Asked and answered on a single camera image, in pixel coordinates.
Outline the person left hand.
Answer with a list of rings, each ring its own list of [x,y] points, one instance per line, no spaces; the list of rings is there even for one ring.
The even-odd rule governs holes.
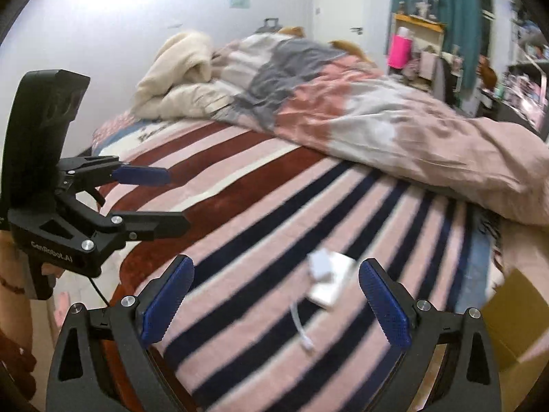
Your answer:
[[[44,313],[46,319],[38,320],[39,335],[52,337],[58,327],[54,319],[52,300],[40,303],[30,300],[24,290],[25,277],[22,257],[8,231],[1,232],[1,331],[21,348],[33,350],[33,307]]]

